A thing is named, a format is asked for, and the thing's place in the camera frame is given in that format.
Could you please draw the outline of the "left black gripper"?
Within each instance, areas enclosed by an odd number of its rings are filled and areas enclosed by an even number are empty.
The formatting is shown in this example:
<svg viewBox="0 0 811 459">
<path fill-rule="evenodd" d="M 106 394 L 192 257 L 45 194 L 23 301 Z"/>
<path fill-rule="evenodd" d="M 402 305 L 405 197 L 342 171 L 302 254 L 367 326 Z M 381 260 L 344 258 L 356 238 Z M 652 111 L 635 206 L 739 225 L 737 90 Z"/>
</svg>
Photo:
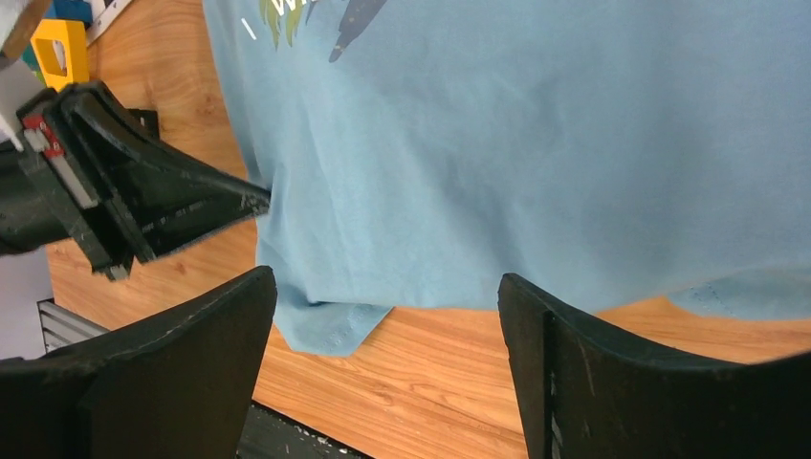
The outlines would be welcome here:
<svg viewBox="0 0 811 459">
<path fill-rule="evenodd" d="M 42 116 L 55 100 L 58 140 Z M 94 273 L 124 280 L 133 257 L 163 258 L 269 210 L 270 191 L 151 134 L 100 81 L 42 90 L 15 115 L 46 145 L 1 143 L 3 256 L 72 238 Z"/>
</svg>

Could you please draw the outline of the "light blue printed t-shirt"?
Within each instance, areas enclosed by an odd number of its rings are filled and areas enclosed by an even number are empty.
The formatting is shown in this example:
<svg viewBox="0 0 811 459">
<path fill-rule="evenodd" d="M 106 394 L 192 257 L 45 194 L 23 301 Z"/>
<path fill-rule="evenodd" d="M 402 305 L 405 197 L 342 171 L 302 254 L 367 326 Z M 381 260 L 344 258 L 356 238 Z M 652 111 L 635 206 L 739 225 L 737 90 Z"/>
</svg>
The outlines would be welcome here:
<svg viewBox="0 0 811 459">
<path fill-rule="evenodd" d="M 299 352 L 517 273 L 589 313 L 810 315 L 806 1 L 207 1 Z"/>
</svg>

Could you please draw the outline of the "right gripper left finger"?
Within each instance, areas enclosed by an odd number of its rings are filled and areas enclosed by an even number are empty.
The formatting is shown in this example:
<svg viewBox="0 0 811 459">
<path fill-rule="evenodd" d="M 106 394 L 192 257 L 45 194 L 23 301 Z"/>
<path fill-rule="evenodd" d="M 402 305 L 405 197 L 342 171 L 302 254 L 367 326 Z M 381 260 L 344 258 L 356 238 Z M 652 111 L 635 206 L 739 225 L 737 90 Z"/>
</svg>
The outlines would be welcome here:
<svg viewBox="0 0 811 459">
<path fill-rule="evenodd" d="M 1 363 L 5 458 L 232 458 L 274 317 L 258 267 L 151 317 Z"/>
</svg>

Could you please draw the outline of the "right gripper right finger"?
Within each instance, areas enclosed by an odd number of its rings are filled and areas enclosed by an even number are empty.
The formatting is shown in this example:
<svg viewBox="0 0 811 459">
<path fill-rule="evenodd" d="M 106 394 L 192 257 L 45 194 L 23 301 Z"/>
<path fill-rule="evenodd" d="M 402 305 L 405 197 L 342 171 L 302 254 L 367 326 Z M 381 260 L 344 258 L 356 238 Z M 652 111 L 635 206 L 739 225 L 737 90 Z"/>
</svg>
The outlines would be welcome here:
<svg viewBox="0 0 811 459">
<path fill-rule="evenodd" d="M 810 356 L 685 352 L 505 274 L 498 313 L 532 458 L 806 458 Z"/>
</svg>

